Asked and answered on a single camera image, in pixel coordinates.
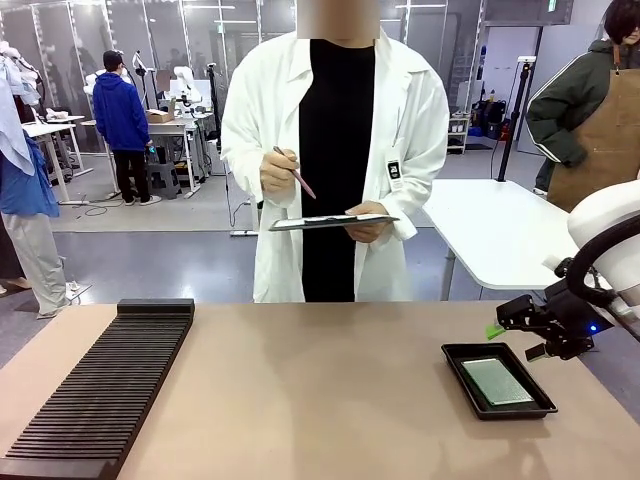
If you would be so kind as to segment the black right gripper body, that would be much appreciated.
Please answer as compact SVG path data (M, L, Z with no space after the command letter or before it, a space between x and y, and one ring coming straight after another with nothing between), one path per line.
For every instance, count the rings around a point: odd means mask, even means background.
M554 356L570 360L594 348L594 336L614 327L599 310L573 294L565 280L544 290L548 335Z

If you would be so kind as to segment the green perforated PCB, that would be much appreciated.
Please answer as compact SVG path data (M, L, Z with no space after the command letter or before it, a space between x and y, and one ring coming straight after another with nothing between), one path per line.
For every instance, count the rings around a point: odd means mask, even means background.
M533 397L498 358L484 358L461 362L492 406L533 402Z

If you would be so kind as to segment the grey clipboard with paper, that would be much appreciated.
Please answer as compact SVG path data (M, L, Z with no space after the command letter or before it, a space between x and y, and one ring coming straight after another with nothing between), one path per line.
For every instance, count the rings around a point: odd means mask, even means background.
M269 230L271 232L285 232L305 229L345 227L360 224L388 224L396 221L398 221L398 218L396 217L375 213L361 215L316 216L277 220L270 226Z

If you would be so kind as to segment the pink pen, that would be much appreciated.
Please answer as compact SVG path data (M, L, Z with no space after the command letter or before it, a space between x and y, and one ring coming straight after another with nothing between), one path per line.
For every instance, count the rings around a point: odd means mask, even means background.
M295 156L295 154L291 154L290 155L287 151L282 150L278 146L274 146L273 150L274 150L274 152L278 153L279 155L285 156L287 158L289 158L291 156ZM294 170L291 170L291 173L294 176L294 178L298 181L298 183L300 184L302 189L306 192L306 194L309 195L312 199L316 200L317 199L316 194L311 189L311 187L308 185L308 183L302 178L300 172L297 169L294 169Z

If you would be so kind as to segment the person's right forearm white sleeve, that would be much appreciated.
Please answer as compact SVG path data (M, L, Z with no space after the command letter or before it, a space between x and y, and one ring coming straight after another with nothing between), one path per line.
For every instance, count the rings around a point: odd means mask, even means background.
M264 199L260 168L266 149L260 127L260 115L248 91L232 85L222 120L221 153L239 187L256 201Z

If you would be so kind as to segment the person's left forearm white sleeve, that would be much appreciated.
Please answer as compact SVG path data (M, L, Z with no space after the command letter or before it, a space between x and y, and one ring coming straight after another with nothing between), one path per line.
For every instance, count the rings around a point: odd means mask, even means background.
M412 121L400 125L393 142L385 151L380 193L376 201L387 215L398 218L391 223L390 234L400 241L417 234L411 220L430 198L433 181L444 166L448 140L449 113L423 111ZM389 185L386 162L400 161L403 186L392 191Z

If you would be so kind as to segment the black slotted PCB rack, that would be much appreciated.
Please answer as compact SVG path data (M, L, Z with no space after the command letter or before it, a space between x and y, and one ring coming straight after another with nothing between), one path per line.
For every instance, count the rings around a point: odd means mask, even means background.
M191 299L123 299L0 457L0 480L117 480L193 324Z

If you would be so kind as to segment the person's right hand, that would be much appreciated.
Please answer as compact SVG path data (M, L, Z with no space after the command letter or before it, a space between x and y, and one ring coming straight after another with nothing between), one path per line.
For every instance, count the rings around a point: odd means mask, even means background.
M294 189L293 171L299 168L292 150L272 150L264 154L259 172L262 191L269 195L289 193Z

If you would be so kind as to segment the black plastic tray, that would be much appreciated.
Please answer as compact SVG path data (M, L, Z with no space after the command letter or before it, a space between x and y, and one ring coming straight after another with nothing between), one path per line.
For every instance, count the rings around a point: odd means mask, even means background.
M505 343L449 343L441 346L443 355L461 386L476 417L483 421L542 419L555 413L557 407L537 384L516 354ZM461 362L484 358L498 358L528 391L534 401L529 403L492 406L462 368Z

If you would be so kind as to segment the large white table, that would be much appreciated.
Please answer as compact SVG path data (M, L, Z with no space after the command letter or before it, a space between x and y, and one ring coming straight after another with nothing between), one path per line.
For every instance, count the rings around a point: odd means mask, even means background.
M578 251L568 214L512 181L437 179L423 211L448 246L442 301L457 264L485 289L541 291Z

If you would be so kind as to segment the wooden shoe shelf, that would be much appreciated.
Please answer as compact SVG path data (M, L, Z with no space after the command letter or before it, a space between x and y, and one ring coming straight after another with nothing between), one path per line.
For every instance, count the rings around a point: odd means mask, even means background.
M449 119L447 152L464 154L467 145L470 116L457 113Z

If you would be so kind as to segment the black tripod pole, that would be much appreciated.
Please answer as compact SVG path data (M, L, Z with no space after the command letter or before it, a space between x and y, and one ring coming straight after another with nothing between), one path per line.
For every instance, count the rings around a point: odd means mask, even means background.
M498 182L506 181L506 171L507 171L509 157L511 155L512 147L515 139L516 127L518 125L520 115L521 115L523 97L529 82L530 73L532 71L532 68L536 60L537 60L537 57L533 55L518 57L517 63L521 65L522 68L520 69L518 89L515 97L515 103L511 112L508 135L507 135L507 139L503 149L498 175L496 178Z

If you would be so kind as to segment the black bags pile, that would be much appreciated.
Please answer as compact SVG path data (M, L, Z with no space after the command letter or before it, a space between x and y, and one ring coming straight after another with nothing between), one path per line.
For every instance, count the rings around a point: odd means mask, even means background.
M507 102L505 100L480 100L472 105L469 134L499 140L505 124Z

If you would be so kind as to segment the person in brown apron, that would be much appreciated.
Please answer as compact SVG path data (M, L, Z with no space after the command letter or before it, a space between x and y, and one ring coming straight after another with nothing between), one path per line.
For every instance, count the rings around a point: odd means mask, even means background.
M604 31L527 107L529 134L546 157L536 188L566 212L640 176L640 0L612 0Z

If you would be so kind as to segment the person in white lab coat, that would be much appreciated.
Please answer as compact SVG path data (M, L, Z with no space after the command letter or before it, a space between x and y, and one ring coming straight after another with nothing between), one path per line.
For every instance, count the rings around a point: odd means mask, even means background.
M297 0L295 30L253 48L232 85L256 105L266 153L292 150L317 196L295 179L289 193L257 201L254 301L410 300L407 240L391 223L269 230L281 219L387 215L376 199L398 128L423 111L449 113L438 73L384 32L379 0Z

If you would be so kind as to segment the black step stool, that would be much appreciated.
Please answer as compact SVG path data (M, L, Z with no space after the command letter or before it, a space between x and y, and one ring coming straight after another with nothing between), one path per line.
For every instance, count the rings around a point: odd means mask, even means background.
M164 199L174 200L181 192L175 167L169 163L148 163L149 192Z

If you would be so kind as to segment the person in blue hoodie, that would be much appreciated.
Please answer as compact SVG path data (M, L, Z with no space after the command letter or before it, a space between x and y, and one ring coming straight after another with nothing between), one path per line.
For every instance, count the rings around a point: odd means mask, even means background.
M92 102L96 127L112 152L116 179L127 206L136 202L130 173L141 206L161 201L149 191L146 152L152 146L146 111L133 84L122 78L122 55L114 50L103 53L105 72L96 77Z

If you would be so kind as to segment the small white background desk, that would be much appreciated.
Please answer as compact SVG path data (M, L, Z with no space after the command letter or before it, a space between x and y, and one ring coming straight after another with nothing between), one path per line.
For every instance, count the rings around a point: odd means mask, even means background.
M49 154L60 192L58 204L61 206L87 206L90 204L86 199L72 200L70 198L66 187L68 181L65 178L61 166L62 160L69 165L70 180L93 171L93 168L86 168L84 165L75 133L77 122L83 119L84 116L82 115L71 115L63 119L52 119L49 122L30 122L23 124L23 129L28 136L36 143L43 144ZM67 147L62 138L63 133L66 133L71 138L73 147L72 156L75 158L76 163L73 163L69 159Z

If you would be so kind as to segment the person in blue shirt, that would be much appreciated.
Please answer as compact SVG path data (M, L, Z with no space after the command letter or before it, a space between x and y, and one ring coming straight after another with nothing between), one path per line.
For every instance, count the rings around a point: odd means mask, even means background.
M38 103L38 77L18 50L0 41L0 216L38 302L38 317L50 319L70 305L50 224L59 205L44 156L23 129L16 106L17 100Z

